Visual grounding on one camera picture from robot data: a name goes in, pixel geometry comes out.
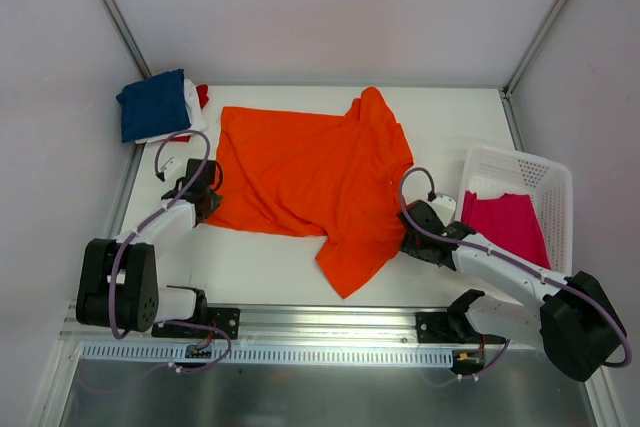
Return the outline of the orange t shirt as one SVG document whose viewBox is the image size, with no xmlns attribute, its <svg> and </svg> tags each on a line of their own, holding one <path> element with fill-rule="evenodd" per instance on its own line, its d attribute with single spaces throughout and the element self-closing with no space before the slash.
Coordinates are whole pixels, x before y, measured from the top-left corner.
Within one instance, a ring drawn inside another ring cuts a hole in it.
<svg viewBox="0 0 640 427">
<path fill-rule="evenodd" d="M 324 237 L 316 261 L 341 298 L 398 253 L 397 190 L 414 159 L 377 88 L 363 90 L 343 115 L 226 106 L 220 127 L 223 200 L 209 224 Z"/>
</svg>

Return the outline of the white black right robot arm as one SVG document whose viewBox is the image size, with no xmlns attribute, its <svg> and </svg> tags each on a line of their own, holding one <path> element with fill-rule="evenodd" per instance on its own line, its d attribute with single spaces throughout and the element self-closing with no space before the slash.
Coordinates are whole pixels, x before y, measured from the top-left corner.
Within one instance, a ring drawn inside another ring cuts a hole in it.
<svg viewBox="0 0 640 427">
<path fill-rule="evenodd" d="M 584 382 L 601 367 L 624 368 L 632 348 L 599 282 L 539 267 L 455 221 L 444 225 L 425 201 L 402 203 L 401 247 L 411 257 L 474 277 L 505 294 L 468 291 L 449 308 L 449 334 L 470 342 L 495 335 L 533 347 L 567 377 Z"/>
</svg>

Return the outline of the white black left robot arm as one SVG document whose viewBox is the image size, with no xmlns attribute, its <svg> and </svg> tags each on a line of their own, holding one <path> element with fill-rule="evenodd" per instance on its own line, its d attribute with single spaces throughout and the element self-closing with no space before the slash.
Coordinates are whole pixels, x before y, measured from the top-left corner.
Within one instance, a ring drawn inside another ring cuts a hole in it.
<svg viewBox="0 0 640 427">
<path fill-rule="evenodd" d="M 218 162 L 190 159 L 186 174 L 161 197 L 149 218 L 115 238 L 91 240 L 83 257 L 76 320 L 109 328 L 117 339 L 167 321 L 174 321 L 185 336 L 203 334 L 209 324 L 204 291 L 162 286 L 158 262 L 217 210 L 222 183 Z"/>
</svg>

